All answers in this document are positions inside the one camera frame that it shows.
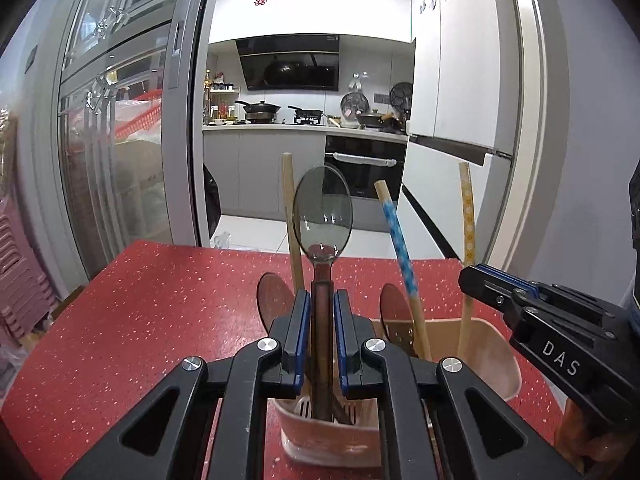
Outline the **person's right hand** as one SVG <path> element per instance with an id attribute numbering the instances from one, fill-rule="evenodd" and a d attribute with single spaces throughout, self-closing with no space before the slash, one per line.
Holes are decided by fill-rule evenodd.
<path id="1" fill-rule="evenodd" d="M 594 431 L 589 417 L 567 399 L 553 446 L 585 479 L 614 479 L 623 471 L 623 461 L 638 441 L 638 431 Z"/>

